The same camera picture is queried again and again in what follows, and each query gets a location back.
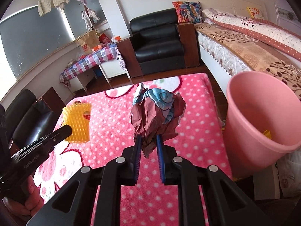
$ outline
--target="gray roller blind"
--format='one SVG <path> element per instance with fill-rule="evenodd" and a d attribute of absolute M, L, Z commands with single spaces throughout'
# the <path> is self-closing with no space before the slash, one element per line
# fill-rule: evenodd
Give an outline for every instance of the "gray roller blind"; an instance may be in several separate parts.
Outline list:
<path fill-rule="evenodd" d="M 42 18 L 37 7 L 25 10 L 2 22 L 0 33 L 16 79 L 49 54 L 72 42 L 57 8 Z"/>
<path fill-rule="evenodd" d="M 97 16 L 100 18 L 98 22 L 104 22 L 106 20 L 98 0 L 87 0 L 87 7 L 97 13 Z M 70 0 L 70 3 L 67 4 L 64 9 L 75 38 L 87 31 L 85 21 L 82 19 L 83 10 L 83 4 L 77 0 Z"/>

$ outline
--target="brown paper bag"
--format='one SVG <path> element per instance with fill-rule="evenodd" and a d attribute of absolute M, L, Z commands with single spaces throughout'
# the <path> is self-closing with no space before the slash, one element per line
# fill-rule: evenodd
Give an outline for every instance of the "brown paper bag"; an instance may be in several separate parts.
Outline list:
<path fill-rule="evenodd" d="M 96 35 L 96 31 L 90 31 L 76 39 L 76 42 L 82 46 L 85 54 L 88 55 L 92 53 L 92 48 L 100 44 L 99 39 Z"/>

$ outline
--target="crumpled paper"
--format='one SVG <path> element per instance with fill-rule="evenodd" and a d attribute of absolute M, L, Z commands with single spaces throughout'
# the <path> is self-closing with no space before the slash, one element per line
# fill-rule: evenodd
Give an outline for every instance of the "crumpled paper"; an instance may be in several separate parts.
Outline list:
<path fill-rule="evenodd" d="M 142 152 L 146 158 L 156 147 L 156 135 L 161 134 L 163 142 L 176 137 L 175 128 L 184 115 L 186 103 L 179 93 L 159 88 L 144 88 L 141 83 L 136 90 L 131 109 L 131 123 L 134 127 L 134 141 L 142 135 Z"/>

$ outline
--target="yellow pillow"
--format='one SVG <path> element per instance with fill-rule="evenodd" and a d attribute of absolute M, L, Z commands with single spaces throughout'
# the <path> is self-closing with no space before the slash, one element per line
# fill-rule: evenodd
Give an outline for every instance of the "yellow pillow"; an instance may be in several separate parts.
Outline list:
<path fill-rule="evenodd" d="M 263 13 L 258 8 L 247 7 L 252 19 L 264 19 Z"/>
<path fill-rule="evenodd" d="M 86 143 L 90 141 L 89 123 L 92 105 L 89 103 L 75 103 L 63 109 L 63 125 L 72 128 L 72 134 L 65 141 L 69 143 Z"/>

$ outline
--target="yellow foam net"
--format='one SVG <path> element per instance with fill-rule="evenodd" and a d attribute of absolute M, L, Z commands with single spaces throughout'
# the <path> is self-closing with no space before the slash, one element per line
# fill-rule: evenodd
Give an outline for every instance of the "yellow foam net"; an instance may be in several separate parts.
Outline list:
<path fill-rule="evenodd" d="M 86 143 L 90 141 L 89 123 L 92 105 L 75 102 L 63 109 L 63 125 L 72 128 L 72 135 L 65 139 L 69 143 Z"/>

